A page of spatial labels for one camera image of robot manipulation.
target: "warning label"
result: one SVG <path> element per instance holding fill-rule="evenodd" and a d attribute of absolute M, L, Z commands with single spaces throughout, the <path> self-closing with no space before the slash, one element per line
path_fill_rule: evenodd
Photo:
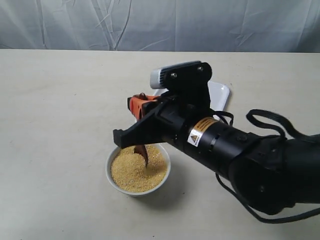
<path fill-rule="evenodd" d="M 200 139 L 204 132 L 214 123 L 216 123 L 212 117 L 205 117 L 198 121 L 196 125 L 194 125 L 193 129 L 191 130 L 187 142 L 192 144 L 193 146 L 198 147 Z"/>

